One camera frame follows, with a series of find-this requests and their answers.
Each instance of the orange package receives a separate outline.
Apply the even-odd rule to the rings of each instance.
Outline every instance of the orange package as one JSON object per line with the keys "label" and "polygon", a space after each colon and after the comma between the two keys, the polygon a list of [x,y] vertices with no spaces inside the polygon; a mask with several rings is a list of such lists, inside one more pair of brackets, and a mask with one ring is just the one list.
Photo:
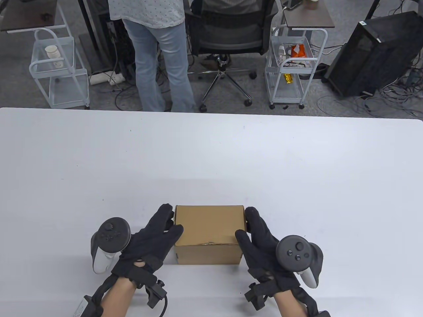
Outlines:
{"label": "orange package", "polygon": [[305,53],[304,44],[294,45],[291,48],[291,57],[293,57],[293,58],[296,58],[296,57],[307,57],[307,55]]}

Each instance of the black mesh chair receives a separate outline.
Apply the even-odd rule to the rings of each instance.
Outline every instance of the black mesh chair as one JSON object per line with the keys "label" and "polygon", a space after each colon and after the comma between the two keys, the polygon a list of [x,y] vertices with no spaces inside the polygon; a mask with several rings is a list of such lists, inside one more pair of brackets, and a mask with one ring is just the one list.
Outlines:
{"label": "black mesh chair", "polygon": [[[218,70],[202,72],[216,73],[216,77],[201,101],[200,112],[207,111],[207,96],[222,77],[227,77],[244,94],[247,98],[244,105],[250,106],[251,96],[232,78],[232,69],[227,69],[228,56],[267,52],[272,18],[278,11],[275,0],[202,0],[196,3],[195,10],[193,7],[196,14],[188,0],[184,0],[184,9],[192,54],[218,55]],[[257,77],[253,70],[244,71],[250,73],[251,79]]]}

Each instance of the light blue jeans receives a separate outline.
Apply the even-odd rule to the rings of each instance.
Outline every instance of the light blue jeans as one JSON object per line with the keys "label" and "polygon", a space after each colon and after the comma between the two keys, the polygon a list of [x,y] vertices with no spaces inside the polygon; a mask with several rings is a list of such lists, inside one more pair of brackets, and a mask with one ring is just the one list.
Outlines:
{"label": "light blue jeans", "polygon": [[165,100],[156,82],[159,42],[170,83],[172,112],[194,112],[194,96],[187,75],[185,23],[164,29],[152,29],[129,20],[124,20],[124,24],[135,49],[136,82],[143,110],[165,110]]}

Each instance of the brown cardboard box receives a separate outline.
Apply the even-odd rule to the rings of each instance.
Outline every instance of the brown cardboard box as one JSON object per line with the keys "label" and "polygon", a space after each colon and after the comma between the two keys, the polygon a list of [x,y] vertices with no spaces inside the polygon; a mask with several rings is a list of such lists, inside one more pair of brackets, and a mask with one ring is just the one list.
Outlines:
{"label": "brown cardboard box", "polygon": [[239,264],[235,231],[245,230],[243,206],[177,206],[184,233],[175,244],[178,264]]}

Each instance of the forearm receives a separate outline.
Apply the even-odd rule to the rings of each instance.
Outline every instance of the forearm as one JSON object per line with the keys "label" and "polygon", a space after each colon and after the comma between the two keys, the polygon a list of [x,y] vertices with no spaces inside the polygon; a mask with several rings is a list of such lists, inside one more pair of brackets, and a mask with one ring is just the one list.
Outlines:
{"label": "forearm", "polygon": [[307,317],[305,307],[295,299],[290,290],[274,295],[282,317]]}
{"label": "forearm", "polygon": [[[134,265],[143,267],[145,263],[136,262]],[[115,285],[103,298],[101,303],[103,307],[102,317],[125,317],[136,289],[135,284],[129,279],[119,277]]]}

